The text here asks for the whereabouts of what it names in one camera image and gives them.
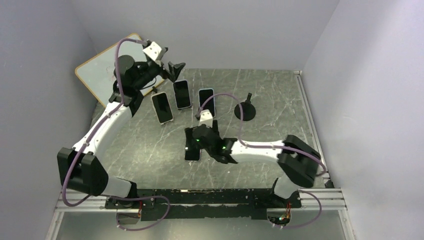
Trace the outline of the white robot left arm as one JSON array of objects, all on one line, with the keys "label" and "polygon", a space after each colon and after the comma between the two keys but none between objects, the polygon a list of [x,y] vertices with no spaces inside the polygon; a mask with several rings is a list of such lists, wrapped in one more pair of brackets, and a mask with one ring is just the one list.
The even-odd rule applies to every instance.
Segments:
[{"label": "white robot left arm", "polygon": [[142,88],[158,76],[174,82],[185,66],[184,62],[169,62],[164,67],[161,61],[150,57],[146,61],[135,61],[130,55],[115,58],[116,81],[104,112],[81,140],[71,148],[63,147],[57,154],[61,196],[66,206],[76,207],[97,196],[116,199],[126,208],[138,203],[136,183],[110,176],[101,156],[139,110],[144,99]]}]

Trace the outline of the lavender case phone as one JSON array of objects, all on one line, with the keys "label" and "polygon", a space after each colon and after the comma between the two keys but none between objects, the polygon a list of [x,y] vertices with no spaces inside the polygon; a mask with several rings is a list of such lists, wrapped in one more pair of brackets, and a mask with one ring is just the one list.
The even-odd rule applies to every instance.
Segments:
[{"label": "lavender case phone", "polygon": [[190,108],[192,106],[189,83],[186,79],[175,81],[173,83],[173,91],[178,110]]}]

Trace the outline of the pink case phone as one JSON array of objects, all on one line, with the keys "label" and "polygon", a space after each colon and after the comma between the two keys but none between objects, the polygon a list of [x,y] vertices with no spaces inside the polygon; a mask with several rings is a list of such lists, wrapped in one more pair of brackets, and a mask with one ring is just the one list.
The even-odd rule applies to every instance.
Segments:
[{"label": "pink case phone", "polygon": [[151,96],[151,101],[158,122],[163,125],[174,120],[168,96],[165,92],[158,92]]}]

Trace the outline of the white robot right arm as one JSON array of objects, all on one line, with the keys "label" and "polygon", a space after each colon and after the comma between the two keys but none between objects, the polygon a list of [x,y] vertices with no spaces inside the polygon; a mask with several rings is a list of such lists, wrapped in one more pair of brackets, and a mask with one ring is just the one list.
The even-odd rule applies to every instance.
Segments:
[{"label": "white robot right arm", "polygon": [[221,164],[255,162],[280,167],[284,175],[276,179],[269,197],[275,207],[282,207],[298,189],[312,188],[323,165],[321,155],[295,135],[269,142],[244,141],[221,138],[216,128],[204,124],[188,127],[184,133],[189,153],[205,150]]}]

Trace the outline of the blue case phone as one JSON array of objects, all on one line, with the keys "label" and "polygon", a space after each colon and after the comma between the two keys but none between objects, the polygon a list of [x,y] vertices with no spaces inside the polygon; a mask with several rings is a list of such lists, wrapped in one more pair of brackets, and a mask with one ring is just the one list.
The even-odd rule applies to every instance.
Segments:
[{"label": "blue case phone", "polygon": [[212,117],[216,115],[216,106],[215,98],[208,99],[215,94],[213,88],[201,88],[198,91],[199,106],[202,107],[202,110],[209,110]]}]

